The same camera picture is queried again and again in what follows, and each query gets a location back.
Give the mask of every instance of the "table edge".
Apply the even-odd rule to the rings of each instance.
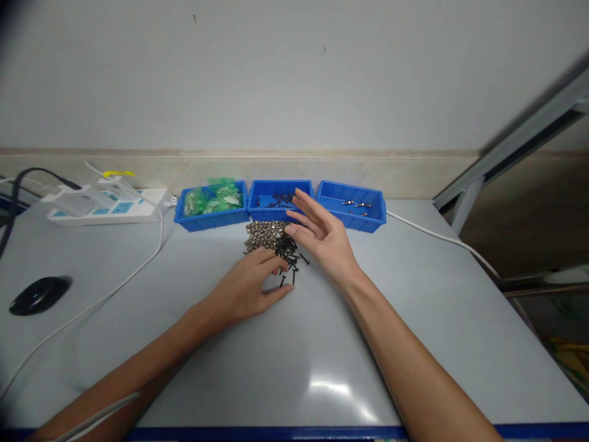
[[[503,438],[583,438],[589,437],[589,422],[494,425]],[[8,440],[22,441],[36,429],[3,431]],[[134,428],[126,441],[197,440],[374,440],[405,439],[403,426],[394,427],[144,427]]]

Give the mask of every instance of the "forearm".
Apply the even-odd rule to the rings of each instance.
[[[147,347],[90,387],[29,440],[47,441],[135,392],[139,398],[110,416],[83,440],[122,440],[190,354],[222,324],[212,322],[206,303],[193,306]]]
[[[340,284],[412,440],[501,437],[363,272]]]

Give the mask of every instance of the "table surface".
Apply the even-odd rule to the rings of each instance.
[[[430,201],[387,207],[456,237]],[[9,427],[40,426],[172,325],[242,257],[244,223],[188,233],[172,215],[159,255],[25,366],[4,403]],[[492,423],[589,421],[585,402],[469,252],[394,219],[374,234],[348,235],[362,268]],[[135,270],[157,236],[154,223],[61,227],[40,205],[19,216],[0,262],[2,384],[44,336]],[[8,313],[30,283],[60,275],[74,283],[54,307]],[[271,276],[267,286],[278,281]],[[351,312],[312,261],[283,301],[200,348],[138,427],[381,425],[401,422]]]

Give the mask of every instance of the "black computer mouse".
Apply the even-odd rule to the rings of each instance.
[[[63,277],[50,276],[33,282],[10,304],[10,313],[29,316],[43,313],[55,304],[69,289],[71,281]]]

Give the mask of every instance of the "green plastic bag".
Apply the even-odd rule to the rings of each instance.
[[[195,187],[184,198],[184,216],[192,217],[201,214],[223,212],[239,209],[244,206],[244,196],[239,193],[233,178],[209,178],[208,195],[202,187]]]
[[[207,198],[202,192],[202,188],[195,187],[184,197],[184,216],[191,217],[200,215],[207,206]]]

